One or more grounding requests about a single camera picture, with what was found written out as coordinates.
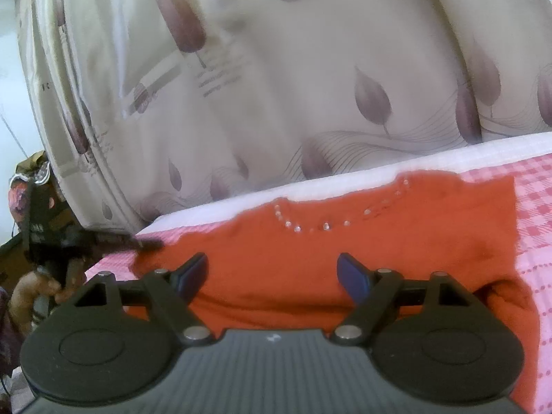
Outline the red knitted sweater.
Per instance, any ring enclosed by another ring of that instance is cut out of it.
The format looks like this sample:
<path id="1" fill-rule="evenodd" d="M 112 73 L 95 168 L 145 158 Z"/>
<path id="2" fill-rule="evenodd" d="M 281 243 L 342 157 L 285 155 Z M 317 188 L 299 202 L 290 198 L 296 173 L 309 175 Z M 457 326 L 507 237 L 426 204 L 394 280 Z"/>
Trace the red knitted sweater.
<path id="1" fill-rule="evenodd" d="M 399 175 L 380 188 L 322 201 L 273 200 L 210 231 L 194 231 L 132 265 L 142 277 L 173 270 L 194 254 L 209 277 L 193 312 L 213 332 L 226 328 L 330 331 L 352 308 L 339 286 L 337 260 L 349 253 L 368 268 L 405 278 L 449 273 L 520 339 L 526 361 L 513 397 L 532 408 L 537 382 L 539 313 L 515 270 L 515 182 L 479 183 L 446 172 Z"/>

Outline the cluttered items pile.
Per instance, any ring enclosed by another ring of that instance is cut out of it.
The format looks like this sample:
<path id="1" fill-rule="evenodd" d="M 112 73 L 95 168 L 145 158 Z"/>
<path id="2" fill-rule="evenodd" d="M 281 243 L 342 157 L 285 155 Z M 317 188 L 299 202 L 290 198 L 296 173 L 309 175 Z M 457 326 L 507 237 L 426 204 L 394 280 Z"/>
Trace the cluttered items pile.
<path id="1" fill-rule="evenodd" d="M 47 153 L 41 151 L 16 166 L 15 174 L 9 182 L 9 211 L 19 228 L 28 205 L 26 190 L 28 181 L 44 184 L 49 191 L 49 207 L 54 216 L 60 216 L 62 225 L 77 222 L 66 199 L 63 197 L 55 178 Z M 28 393 L 27 383 L 23 381 L 20 366 L 20 351 L 23 342 L 21 327 L 18 327 L 8 314 L 8 302 L 15 294 L 16 286 L 22 278 L 33 270 L 25 258 L 21 244 L 1 253 L 1 400 L 13 401 Z"/>

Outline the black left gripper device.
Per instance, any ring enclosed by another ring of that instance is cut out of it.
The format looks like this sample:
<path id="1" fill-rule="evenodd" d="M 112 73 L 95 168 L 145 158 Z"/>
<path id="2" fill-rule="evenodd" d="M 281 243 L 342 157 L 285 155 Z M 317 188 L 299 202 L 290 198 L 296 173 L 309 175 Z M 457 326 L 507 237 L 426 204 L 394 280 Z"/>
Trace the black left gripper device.
<path id="1" fill-rule="evenodd" d="M 25 258 L 37 273 L 55 279 L 62 287 L 70 280 L 73 262 L 126 250 L 151 252 L 164 246 L 156 238 L 140 239 L 124 233 L 84 229 L 74 222 L 68 205 L 55 203 L 47 186 L 32 179 L 25 198 L 21 227 Z"/>

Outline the pink checkered bed sheet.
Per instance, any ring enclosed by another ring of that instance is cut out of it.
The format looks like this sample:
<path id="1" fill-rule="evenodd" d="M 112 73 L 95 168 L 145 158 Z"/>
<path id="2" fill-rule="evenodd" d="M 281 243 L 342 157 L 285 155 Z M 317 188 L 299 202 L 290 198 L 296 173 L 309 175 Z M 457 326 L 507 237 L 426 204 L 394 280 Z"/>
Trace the pink checkered bed sheet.
<path id="1" fill-rule="evenodd" d="M 501 177 L 515 182 L 515 270 L 529 286 L 539 313 L 537 382 L 532 408 L 515 402 L 512 392 L 491 401 L 428 401 L 386 380 L 365 348 L 339 345 L 330 331 L 226 328 L 213 332 L 188 302 L 202 327 L 186 330 L 192 339 L 154 386 L 120 402 L 54 402 L 34 398 L 31 413 L 547 413 L 551 409 L 551 137 L 537 134 L 496 140 L 422 159 L 333 178 L 305 180 L 238 196 L 159 218 L 146 238 L 172 245 L 194 231 L 210 231 L 279 198 L 322 201 L 388 185 L 415 172 L 452 173 L 479 183 Z M 135 258 L 106 259 L 89 280 L 109 271 L 118 281 L 138 280 Z"/>

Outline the beige leaf-patterned mattress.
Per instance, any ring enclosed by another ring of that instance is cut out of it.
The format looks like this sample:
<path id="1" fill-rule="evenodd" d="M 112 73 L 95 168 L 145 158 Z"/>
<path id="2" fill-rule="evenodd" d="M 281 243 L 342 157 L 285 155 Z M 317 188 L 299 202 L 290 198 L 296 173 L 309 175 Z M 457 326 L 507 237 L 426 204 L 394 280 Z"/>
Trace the beige leaf-patterned mattress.
<path id="1" fill-rule="evenodd" d="M 16 0 L 81 225 L 551 127 L 551 0 Z"/>

